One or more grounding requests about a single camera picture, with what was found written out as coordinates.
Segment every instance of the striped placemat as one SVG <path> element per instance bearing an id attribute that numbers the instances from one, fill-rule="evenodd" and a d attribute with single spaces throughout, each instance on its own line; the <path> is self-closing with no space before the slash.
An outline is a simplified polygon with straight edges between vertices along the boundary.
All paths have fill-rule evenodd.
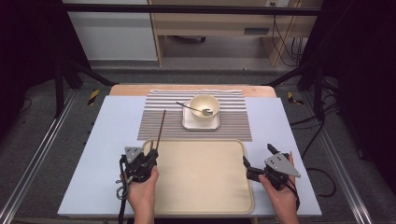
<path id="1" fill-rule="evenodd" d="M 176 102 L 184 103 L 197 94 L 211 94 L 219 100 L 220 122 L 216 130 L 196 131 L 183 127 L 183 109 Z M 225 138 L 252 141 L 245 97 L 240 90 L 151 91 L 147 96 L 137 140 L 146 141 L 158 137 L 164 110 L 166 116 L 163 123 L 163 138 Z"/>

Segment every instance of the wooden table edge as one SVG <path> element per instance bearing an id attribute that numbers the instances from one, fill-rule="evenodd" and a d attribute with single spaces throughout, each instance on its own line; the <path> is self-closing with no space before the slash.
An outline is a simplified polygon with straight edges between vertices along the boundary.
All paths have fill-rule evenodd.
<path id="1" fill-rule="evenodd" d="M 197 91 L 197 90 L 241 90 L 246 97 L 276 97 L 270 86 L 248 85 L 175 85 L 175 84 L 119 84 L 111 88 L 112 96 L 146 96 L 152 90 Z"/>

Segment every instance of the hand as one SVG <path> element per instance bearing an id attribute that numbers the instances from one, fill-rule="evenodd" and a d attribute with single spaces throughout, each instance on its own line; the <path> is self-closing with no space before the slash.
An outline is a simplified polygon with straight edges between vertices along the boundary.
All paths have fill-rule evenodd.
<path id="1" fill-rule="evenodd" d="M 148 180 L 129 185 L 128 202 L 134 210 L 135 224 L 154 223 L 155 185 L 159 175 L 157 166 L 154 166 Z"/>
<path id="2" fill-rule="evenodd" d="M 289 155 L 289 161 L 291 164 L 294 164 L 291 153 Z M 294 193 L 286 187 L 281 190 L 274 189 L 271 182 L 264 175 L 259 175 L 259 179 L 270 197 L 274 212 L 276 213 L 277 218 L 279 218 L 280 223 L 299 223 L 297 218 L 296 197 Z M 290 175 L 290 180 L 288 181 L 288 184 L 293 188 L 293 184 L 291 184 L 290 181 L 293 184 L 295 183 L 295 177 L 293 175 Z"/>

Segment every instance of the wall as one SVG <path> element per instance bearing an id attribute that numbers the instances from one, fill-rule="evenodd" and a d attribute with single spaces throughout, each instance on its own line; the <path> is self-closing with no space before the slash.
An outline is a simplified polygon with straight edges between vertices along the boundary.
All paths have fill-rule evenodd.
<path id="1" fill-rule="evenodd" d="M 80 4 L 146 4 L 145 0 L 64 0 Z M 148 13 L 69 12 L 89 60 L 157 61 Z"/>

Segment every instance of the spoon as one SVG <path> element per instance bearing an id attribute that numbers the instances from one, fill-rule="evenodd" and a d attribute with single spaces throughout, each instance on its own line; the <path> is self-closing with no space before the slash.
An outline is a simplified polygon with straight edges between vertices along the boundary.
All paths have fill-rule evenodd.
<path id="1" fill-rule="evenodd" d="M 179 102 L 177 102 L 177 104 L 178 104 L 178 105 L 182 105 L 182 106 L 184 106 L 184 107 L 187 107 L 188 109 L 192 109 L 192 110 L 199 111 L 199 112 L 203 113 L 205 116 L 211 116 L 211 115 L 213 115 L 213 110 L 211 110 L 211 109 L 199 110 L 199 109 L 195 109 L 195 108 L 189 107 L 189 106 L 187 106 L 187 105 L 183 105 L 182 103 L 179 103 Z"/>

